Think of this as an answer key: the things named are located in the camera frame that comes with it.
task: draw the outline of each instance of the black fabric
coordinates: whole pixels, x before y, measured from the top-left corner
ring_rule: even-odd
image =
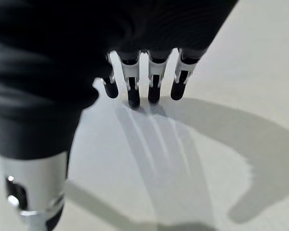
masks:
[[[236,0],[0,0],[0,154],[70,149],[112,50],[206,49]]]

